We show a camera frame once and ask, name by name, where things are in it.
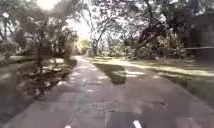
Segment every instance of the foliage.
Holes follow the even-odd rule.
[[[81,54],[85,54],[90,46],[91,46],[91,42],[87,39],[80,40],[77,43],[77,47]]]

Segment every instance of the sunlight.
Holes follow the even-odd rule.
[[[37,0],[38,6],[44,10],[51,10],[53,7],[60,2],[60,0]]]
[[[134,124],[135,128],[142,128],[142,127],[141,127],[141,124],[140,124],[140,122],[139,122],[138,120],[135,120],[135,121],[133,122],[133,124]]]
[[[65,128],[71,128],[71,126],[70,126],[70,125],[67,125],[67,126],[65,126]]]

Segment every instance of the grass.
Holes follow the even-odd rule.
[[[144,66],[181,85],[214,108],[214,67],[181,61],[168,61],[167,64],[157,61],[136,61],[132,63]]]

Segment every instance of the lawn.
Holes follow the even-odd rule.
[[[214,66],[182,60],[132,61],[181,85],[214,108]]]

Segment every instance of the paved path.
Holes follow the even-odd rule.
[[[69,81],[4,128],[214,128],[214,110],[169,80],[126,67],[126,83],[114,86],[87,60],[76,59]]]

